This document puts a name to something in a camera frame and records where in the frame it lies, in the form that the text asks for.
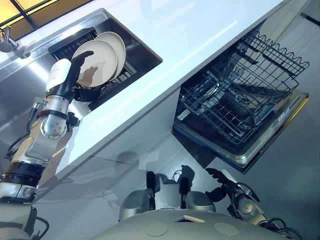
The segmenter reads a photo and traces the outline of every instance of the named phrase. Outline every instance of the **window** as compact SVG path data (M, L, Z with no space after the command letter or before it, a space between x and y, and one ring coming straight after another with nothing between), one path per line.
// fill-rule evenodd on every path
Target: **window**
M92 0L0 0L0 28L19 39Z

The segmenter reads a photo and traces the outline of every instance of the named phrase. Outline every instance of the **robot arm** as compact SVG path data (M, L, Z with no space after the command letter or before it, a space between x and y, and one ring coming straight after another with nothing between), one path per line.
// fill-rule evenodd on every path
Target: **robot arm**
M68 107L75 97L74 86L81 65L92 54L93 51L86 51L71 61L56 62L50 71L46 101L35 99L27 124L29 137L21 143L0 180L1 239L30 239L37 217L37 211L30 203L59 140L68 127L78 121L73 113L68 113ZM44 105L43 110L30 127L40 105Z

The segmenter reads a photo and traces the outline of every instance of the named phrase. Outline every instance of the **dish rack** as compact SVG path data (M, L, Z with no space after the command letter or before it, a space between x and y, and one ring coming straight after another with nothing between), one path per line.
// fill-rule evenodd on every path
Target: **dish rack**
M244 143L299 85L295 78L308 66L265 35L250 32L182 85L184 108L176 118L196 114L230 142Z

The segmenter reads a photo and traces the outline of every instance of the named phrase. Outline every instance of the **faucet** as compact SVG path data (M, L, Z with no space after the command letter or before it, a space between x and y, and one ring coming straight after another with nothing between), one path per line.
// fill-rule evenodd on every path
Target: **faucet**
M10 32L10 26L7 26L5 31L0 28L0 52L9 53L18 50L19 44L10 37Z

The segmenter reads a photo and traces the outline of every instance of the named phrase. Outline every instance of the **dishwasher door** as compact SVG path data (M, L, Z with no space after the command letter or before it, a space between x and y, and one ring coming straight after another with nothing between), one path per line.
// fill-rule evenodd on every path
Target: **dishwasher door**
M182 84L173 132L246 173L308 101L309 66L252 31Z

